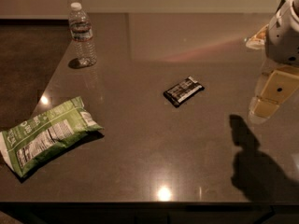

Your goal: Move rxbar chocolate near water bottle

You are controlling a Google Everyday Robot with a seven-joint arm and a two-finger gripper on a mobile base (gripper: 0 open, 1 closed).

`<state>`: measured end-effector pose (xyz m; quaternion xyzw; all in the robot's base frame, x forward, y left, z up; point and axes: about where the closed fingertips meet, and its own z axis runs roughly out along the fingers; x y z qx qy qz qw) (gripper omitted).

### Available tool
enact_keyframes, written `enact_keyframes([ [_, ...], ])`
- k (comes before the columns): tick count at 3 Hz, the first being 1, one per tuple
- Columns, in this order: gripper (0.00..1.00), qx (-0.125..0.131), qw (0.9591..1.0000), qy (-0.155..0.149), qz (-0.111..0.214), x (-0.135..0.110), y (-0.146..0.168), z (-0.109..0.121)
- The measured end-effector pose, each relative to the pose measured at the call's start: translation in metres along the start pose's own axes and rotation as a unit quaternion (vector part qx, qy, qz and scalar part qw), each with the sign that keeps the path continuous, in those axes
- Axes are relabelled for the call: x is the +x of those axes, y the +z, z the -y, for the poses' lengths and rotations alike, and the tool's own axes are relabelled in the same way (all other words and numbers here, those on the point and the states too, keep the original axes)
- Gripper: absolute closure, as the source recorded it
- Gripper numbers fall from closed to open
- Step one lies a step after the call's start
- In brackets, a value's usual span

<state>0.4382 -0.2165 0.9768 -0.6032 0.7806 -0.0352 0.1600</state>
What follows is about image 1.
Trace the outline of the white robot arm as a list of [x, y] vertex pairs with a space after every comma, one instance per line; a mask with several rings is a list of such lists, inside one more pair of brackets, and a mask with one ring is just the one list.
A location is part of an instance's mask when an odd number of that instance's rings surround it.
[[260, 124], [299, 88], [299, 0], [281, 0], [271, 21], [246, 46], [265, 51], [249, 105], [249, 120]]

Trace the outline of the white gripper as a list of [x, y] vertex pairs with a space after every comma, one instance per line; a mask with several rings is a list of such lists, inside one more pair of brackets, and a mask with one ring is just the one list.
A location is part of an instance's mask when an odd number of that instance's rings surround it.
[[[281, 0], [276, 14], [246, 41], [249, 49], [264, 49], [277, 62], [299, 65], [299, 0]], [[299, 69], [281, 66], [262, 74], [249, 105], [249, 120], [261, 124], [270, 119], [299, 89]]]

